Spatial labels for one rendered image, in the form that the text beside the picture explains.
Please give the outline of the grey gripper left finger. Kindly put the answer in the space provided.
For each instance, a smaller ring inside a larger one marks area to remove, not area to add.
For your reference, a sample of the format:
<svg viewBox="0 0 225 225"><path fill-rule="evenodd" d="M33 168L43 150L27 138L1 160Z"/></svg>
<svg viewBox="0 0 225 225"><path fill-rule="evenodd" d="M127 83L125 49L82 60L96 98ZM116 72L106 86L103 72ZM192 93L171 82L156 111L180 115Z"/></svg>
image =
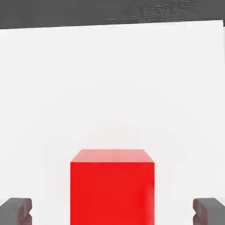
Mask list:
<svg viewBox="0 0 225 225"><path fill-rule="evenodd" d="M0 225L32 225L32 200L9 198L0 206Z"/></svg>

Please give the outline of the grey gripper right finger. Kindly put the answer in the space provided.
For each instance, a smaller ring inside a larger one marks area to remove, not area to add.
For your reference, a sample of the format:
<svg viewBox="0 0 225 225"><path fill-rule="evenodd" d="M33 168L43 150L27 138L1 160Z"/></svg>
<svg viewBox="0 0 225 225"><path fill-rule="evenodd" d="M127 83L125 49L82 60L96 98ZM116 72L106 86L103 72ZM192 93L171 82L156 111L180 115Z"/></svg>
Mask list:
<svg viewBox="0 0 225 225"><path fill-rule="evenodd" d="M225 225L225 206L216 198L195 198L193 209L193 225Z"/></svg>

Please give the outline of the small red cube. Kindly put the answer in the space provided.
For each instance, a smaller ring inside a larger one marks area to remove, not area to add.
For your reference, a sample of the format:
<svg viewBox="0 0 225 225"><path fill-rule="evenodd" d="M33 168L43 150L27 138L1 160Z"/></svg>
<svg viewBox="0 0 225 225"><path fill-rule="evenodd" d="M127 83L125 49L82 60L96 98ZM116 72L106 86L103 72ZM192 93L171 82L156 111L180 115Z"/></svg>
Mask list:
<svg viewBox="0 0 225 225"><path fill-rule="evenodd" d="M70 225L155 225L155 164L143 149L82 149L70 163Z"/></svg>

